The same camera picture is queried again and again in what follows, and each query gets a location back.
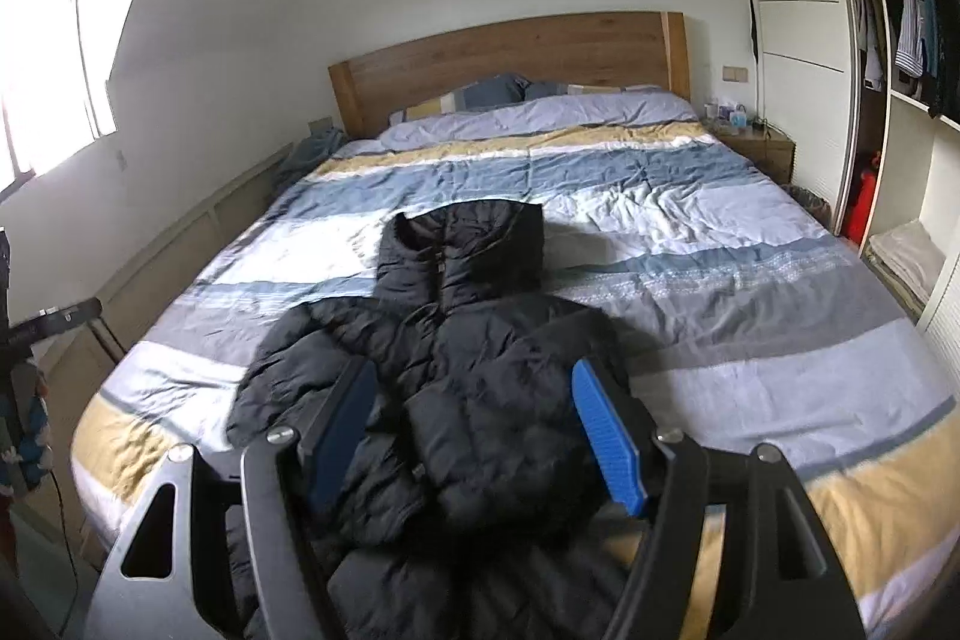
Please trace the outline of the white open wardrobe shelf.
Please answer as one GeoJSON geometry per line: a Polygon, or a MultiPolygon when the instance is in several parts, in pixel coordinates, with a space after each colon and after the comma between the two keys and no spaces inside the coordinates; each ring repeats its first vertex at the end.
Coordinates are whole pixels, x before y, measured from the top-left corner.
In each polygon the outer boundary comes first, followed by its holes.
{"type": "Polygon", "coordinates": [[[913,319],[919,333],[950,375],[958,374],[958,124],[932,117],[924,104],[908,94],[862,86],[861,60],[851,2],[854,69],[853,177],[857,154],[880,152],[877,187],[859,255],[867,239],[912,220],[928,229],[932,241],[946,253],[934,292],[923,314],[913,319]]]}

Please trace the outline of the striped pillow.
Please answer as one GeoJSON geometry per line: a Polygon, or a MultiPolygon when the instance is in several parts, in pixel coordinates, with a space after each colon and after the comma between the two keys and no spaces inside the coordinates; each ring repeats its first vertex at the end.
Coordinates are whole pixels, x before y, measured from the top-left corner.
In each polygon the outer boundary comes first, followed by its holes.
{"type": "Polygon", "coordinates": [[[391,127],[412,120],[438,117],[444,113],[482,112],[482,110],[521,104],[542,97],[583,96],[583,94],[610,94],[610,92],[647,91],[656,89],[656,85],[599,86],[578,85],[578,83],[558,83],[558,81],[530,81],[522,74],[501,73],[485,80],[473,81],[470,85],[444,92],[415,104],[415,106],[397,109],[389,115],[387,124],[391,127]]]}

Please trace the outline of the bright window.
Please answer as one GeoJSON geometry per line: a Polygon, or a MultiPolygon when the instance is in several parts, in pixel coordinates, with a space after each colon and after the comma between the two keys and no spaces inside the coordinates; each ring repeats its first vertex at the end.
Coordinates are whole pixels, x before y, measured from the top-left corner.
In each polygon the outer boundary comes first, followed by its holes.
{"type": "Polygon", "coordinates": [[[116,131],[82,0],[2,0],[2,193],[116,131]]]}

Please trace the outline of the wooden nightstand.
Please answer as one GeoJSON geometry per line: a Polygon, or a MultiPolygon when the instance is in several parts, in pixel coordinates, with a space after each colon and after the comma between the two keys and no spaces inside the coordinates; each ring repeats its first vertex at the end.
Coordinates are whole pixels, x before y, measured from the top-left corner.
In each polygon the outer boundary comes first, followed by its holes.
{"type": "Polygon", "coordinates": [[[706,119],[701,120],[701,123],[721,143],[736,151],[742,158],[752,161],[771,181],[779,185],[789,185],[793,181],[796,145],[782,131],[768,125],[736,128],[706,119]]]}

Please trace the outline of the folded white cloth on shelf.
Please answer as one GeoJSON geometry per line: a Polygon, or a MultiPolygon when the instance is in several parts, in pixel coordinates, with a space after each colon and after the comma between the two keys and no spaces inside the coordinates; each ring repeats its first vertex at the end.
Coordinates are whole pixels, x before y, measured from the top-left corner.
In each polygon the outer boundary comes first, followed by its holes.
{"type": "Polygon", "coordinates": [[[934,292],[946,253],[919,220],[867,239],[864,259],[913,319],[923,314],[934,292]]]}

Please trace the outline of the wall switch plate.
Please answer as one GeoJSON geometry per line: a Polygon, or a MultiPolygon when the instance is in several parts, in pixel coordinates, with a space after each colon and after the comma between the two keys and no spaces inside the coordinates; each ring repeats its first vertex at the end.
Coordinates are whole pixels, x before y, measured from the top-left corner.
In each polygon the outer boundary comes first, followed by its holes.
{"type": "Polygon", "coordinates": [[[747,67],[732,67],[732,65],[724,65],[722,67],[722,79],[726,83],[747,83],[748,81],[748,68],[747,67]]]}

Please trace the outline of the wooden headboard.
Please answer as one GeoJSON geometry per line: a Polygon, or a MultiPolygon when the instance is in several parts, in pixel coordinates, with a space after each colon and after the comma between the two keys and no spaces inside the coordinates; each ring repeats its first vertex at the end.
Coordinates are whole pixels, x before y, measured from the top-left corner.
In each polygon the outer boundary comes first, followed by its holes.
{"type": "Polygon", "coordinates": [[[389,115],[498,73],[578,85],[656,85],[692,96],[678,11],[551,14],[428,35],[329,67],[348,135],[374,138],[389,115]]]}

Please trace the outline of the white wardrobe sliding door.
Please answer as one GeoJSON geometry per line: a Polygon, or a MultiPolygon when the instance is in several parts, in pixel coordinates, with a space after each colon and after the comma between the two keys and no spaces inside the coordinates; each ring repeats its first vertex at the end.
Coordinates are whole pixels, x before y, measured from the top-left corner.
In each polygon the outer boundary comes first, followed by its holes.
{"type": "Polygon", "coordinates": [[[752,0],[757,23],[760,113],[793,138],[793,182],[832,208],[851,188],[854,138],[850,0],[752,0]]]}

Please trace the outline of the hanging clothes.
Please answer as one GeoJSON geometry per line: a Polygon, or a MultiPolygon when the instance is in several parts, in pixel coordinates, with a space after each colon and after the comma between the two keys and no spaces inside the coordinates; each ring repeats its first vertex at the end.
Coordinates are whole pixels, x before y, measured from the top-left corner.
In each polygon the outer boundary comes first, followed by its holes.
{"type": "Polygon", "coordinates": [[[958,119],[958,0],[854,0],[862,86],[958,119]]]}

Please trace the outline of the striped duvet cover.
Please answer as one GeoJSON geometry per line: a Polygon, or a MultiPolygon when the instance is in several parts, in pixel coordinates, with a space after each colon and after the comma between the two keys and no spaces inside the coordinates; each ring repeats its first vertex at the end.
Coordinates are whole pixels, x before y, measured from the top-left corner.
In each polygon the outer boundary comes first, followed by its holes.
{"type": "Polygon", "coordinates": [[[953,380],[848,245],[663,91],[421,120],[291,185],[86,406],[71,472],[99,539],[116,539],[171,445],[224,447],[242,372],[283,312],[370,294],[395,214],[480,198],[542,208],[545,286],[615,321],[656,419],[709,447],[781,448],[871,637],[918,624],[958,541],[953,380]]]}

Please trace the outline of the dark blue blanket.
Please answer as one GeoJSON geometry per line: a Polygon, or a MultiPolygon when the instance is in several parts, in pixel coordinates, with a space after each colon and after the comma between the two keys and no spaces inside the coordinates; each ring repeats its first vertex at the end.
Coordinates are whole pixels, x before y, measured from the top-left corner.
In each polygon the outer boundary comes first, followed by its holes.
{"type": "Polygon", "coordinates": [[[280,198],[288,188],[301,181],[302,177],[329,161],[345,143],[347,135],[334,125],[313,130],[306,138],[299,140],[274,172],[272,198],[280,198]]]}

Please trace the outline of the red object in wardrobe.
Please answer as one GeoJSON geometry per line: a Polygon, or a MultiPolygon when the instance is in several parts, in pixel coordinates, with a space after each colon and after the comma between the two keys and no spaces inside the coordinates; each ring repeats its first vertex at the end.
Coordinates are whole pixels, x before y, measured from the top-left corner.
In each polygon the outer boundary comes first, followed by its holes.
{"type": "Polygon", "coordinates": [[[864,151],[857,154],[850,201],[844,213],[843,226],[841,226],[841,236],[856,247],[864,241],[867,220],[871,216],[875,187],[877,187],[878,164],[880,164],[878,151],[864,151]]]}

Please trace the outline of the black puffer jacket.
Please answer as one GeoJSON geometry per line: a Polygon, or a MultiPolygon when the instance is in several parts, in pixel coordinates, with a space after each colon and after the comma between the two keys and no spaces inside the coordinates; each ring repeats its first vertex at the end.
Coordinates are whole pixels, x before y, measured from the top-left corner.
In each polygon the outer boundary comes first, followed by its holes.
{"type": "Polygon", "coordinates": [[[226,419],[245,447],[324,401],[355,359],[377,396],[311,548],[352,638],[599,638],[626,572],[571,398],[590,357],[626,375],[604,312],[545,292],[534,203],[452,203],[382,230],[366,296],[290,308],[226,419]]]}

